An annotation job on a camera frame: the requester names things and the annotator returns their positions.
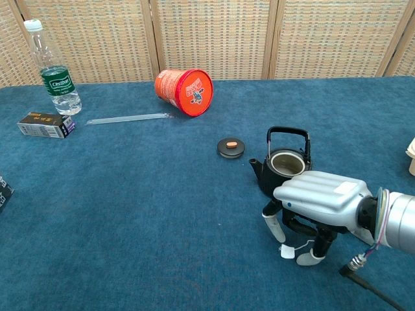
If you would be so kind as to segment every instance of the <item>teapot spout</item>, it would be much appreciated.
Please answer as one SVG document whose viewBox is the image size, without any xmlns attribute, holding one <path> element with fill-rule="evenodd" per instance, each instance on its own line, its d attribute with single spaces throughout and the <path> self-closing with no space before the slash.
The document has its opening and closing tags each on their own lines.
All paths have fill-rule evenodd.
<svg viewBox="0 0 415 311">
<path fill-rule="evenodd" d="M 251 159 L 249 160 L 249 163 L 251 164 L 252 168 L 254 169 L 255 175 L 257 176 L 257 179 L 261 179 L 262 175 L 262 163 L 259 162 L 257 159 Z"/>
</svg>

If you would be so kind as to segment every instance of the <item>black cable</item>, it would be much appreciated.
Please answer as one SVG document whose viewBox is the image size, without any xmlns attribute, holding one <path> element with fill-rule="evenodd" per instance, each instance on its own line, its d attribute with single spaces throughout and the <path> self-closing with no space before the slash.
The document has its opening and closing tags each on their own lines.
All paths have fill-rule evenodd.
<svg viewBox="0 0 415 311">
<path fill-rule="evenodd" d="M 381 298 L 383 301 L 387 302 L 388 304 L 390 304 L 391 306 L 393 306 L 396 310 L 399 311 L 405 311 L 405 309 L 400 306 L 397 302 L 395 302 L 393 299 L 389 298 L 388 296 L 386 296 L 383 292 L 381 292 L 380 290 L 374 288 L 370 283 L 368 283 L 366 280 L 362 279 L 361 277 L 359 277 L 354 271 L 350 270 L 348 265 L 345 264 L 341 269 L 340 269 L 340 274 L 344 277 L 347 277 L 349 279 L 351 279 L 354 283 L 362 286 L 364 289 L 371 291 L 372 293 L 374 293 L 376 296 L 378 296 L 379 298 Z"/>
</svg>

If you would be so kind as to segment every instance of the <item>green label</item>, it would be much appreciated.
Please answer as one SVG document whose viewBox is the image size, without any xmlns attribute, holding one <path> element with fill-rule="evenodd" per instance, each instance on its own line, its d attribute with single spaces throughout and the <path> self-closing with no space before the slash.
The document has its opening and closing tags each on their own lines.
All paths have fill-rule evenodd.
<svg viewBox="0 0 415 311">
<path fill-rule="evenodd" d="M 52 96 L 65 95 L 75 90 L 69 71 L 65 67 L 45 68 L 40 75 L 47 92 Z"/>
</svg>

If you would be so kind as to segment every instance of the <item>clear plastic tube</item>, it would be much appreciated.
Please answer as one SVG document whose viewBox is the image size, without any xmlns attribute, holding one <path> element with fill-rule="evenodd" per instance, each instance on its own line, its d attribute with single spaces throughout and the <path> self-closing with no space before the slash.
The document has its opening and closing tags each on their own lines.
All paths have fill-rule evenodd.
<svg viewBox="0 0 415 311">
<path fill-rule="evenodd" d="M 129 115 L 127 117 L 115 117 L 115 118 L 106 118 L 106 119 L 93 119 L 89 120 L 86 124 L 106 124 L 106 123 L 116 123 L 116 122 L 128 122 L 128 121 L 140 121 L 140 120 L 149 120 L 149 119 L 169 119 L 173 118 L 170 113 L 153 113 L 150 115 Z"/>
</svg>

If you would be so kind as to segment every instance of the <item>plastic water bottle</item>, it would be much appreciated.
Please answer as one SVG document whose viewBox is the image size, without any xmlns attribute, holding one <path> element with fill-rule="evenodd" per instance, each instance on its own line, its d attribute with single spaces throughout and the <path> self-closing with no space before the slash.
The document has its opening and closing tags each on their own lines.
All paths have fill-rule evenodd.
<svg viewBox="0 0 415 311">
<path fill-rule="evenodd" d="M 82 109 L 78 92 L 73 85 L 58 47 L 47 37 L 38 19 L 25 21 L 30 34 L 30 49 L 40 70 L 47 92 L 61 115 L 74 115 Z"/>
</svg>

